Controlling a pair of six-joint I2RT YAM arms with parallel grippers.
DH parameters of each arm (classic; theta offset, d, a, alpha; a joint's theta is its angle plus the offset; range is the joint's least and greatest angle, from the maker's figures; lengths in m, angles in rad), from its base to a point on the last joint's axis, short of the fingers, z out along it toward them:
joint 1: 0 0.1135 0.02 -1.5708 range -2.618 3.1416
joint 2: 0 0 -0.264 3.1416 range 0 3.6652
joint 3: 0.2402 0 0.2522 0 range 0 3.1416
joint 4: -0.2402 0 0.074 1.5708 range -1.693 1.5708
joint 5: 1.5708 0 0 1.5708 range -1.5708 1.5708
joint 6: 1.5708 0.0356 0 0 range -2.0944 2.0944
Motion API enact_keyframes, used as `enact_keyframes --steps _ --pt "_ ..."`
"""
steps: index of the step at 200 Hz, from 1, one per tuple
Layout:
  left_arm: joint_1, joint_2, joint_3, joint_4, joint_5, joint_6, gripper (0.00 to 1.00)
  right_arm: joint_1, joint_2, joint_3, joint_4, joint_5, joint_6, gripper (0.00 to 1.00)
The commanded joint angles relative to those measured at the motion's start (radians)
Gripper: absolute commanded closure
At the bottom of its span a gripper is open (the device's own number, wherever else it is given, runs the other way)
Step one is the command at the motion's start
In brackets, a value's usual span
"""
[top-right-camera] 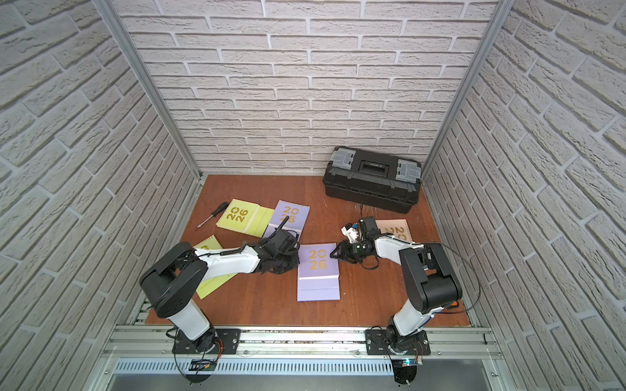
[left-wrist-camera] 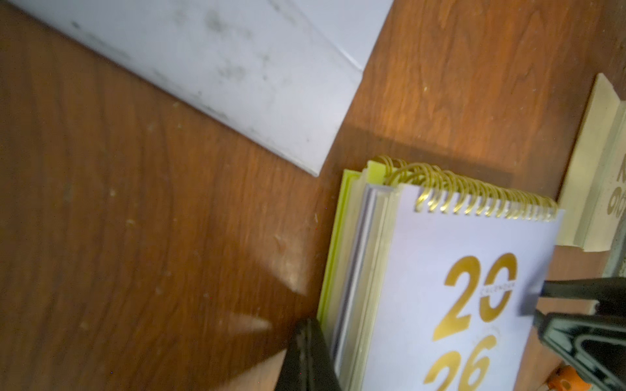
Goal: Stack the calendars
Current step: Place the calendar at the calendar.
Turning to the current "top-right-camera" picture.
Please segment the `beige calendar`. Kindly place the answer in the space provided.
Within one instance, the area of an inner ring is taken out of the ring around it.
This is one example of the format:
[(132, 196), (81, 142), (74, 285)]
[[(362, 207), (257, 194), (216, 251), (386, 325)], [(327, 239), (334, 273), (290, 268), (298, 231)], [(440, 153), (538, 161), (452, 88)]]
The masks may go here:
[(405, 242), (412, 242), (409, 225), (405, 219), (377, 220), (378, 228), (384, 234), (392, 234), (395, 238)]

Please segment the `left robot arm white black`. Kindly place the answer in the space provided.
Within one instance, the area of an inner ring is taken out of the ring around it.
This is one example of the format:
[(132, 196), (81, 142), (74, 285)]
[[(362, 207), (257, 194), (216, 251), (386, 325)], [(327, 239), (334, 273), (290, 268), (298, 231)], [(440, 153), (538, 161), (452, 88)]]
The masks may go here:
[(299, 265), (299, 234), (283, 220), (269, 237), (235, 249), (195, 249), (176, 244), (139, 278), (139, 286), (160, 319), (177, 327), (179, 337), (198, 353), (213, 349), (215, 327), (193, 300), (202, 282), (224, 275), (281, 275)]

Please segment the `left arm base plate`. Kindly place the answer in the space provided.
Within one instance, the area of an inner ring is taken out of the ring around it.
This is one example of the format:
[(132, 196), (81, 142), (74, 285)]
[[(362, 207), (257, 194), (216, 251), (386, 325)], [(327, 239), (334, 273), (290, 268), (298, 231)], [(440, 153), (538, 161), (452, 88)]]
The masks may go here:
[(234, 355), (240, 343), (242, 330), (239, 328), (211, 328), (205, 334), (190, 340), (176, 330), (172, 353), (175, 355), (207, 354)]

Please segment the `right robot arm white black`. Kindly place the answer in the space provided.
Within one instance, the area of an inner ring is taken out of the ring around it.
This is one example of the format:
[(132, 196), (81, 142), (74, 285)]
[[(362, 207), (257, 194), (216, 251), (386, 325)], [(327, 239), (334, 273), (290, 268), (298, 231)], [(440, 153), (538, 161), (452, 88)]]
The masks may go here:
[(384, 258), (402, 267), (408, 299), (386, 328), (393, 350), (407, 350), (433, 317), (461, 300), (462, 287), (443, 244), (398, 239), (381, 232), (373, 217), (345, 225), (342, 234), (333, 259), (361, 265), (368, 257)]

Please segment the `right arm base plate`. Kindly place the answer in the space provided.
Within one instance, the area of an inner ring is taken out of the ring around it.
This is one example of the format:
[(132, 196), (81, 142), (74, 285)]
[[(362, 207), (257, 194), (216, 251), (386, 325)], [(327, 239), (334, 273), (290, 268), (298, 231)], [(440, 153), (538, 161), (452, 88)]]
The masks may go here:
[(365, 346), (368, 355), (422, 357), (431, 354), (425, 330), (401, 336), (392, 327), (370, 327), (365, 330)]

